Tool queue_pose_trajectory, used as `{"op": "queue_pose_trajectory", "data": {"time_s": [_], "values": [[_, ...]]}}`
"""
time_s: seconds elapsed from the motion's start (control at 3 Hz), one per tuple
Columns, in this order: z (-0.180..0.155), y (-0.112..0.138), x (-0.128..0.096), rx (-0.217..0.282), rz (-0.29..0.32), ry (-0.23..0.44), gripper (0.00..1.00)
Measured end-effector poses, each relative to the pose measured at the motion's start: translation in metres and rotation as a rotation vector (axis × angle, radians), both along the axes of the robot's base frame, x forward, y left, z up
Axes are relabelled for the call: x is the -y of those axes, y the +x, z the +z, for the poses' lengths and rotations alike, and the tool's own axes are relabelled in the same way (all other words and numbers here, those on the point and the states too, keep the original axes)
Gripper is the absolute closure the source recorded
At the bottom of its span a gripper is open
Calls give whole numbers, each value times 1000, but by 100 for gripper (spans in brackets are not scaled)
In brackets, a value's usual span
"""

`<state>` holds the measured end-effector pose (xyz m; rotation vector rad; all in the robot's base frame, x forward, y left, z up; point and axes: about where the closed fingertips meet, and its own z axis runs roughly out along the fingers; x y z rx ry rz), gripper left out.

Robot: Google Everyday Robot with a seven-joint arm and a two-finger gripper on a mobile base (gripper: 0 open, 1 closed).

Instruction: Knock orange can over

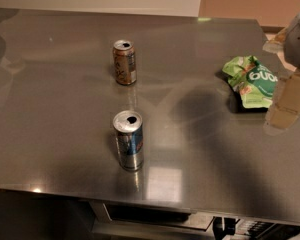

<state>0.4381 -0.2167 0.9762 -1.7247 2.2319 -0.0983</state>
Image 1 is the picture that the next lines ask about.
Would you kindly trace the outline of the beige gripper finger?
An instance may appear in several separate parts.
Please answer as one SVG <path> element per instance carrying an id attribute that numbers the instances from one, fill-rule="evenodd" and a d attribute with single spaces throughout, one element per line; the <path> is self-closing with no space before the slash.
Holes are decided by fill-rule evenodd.
<path id="1" fill-rule="evenodd" d="M 283 53 L 286 42 L 287 29 L 283 28 L 273 37 L 265 42 L 263 50 L 269 53 Z"/>
<path id="2" fill-rule="evenodd" d="M 266 114 L 266 124 L 288 129 L 300 116 L 300 69 L 288 77 L 280 77 Z"/>

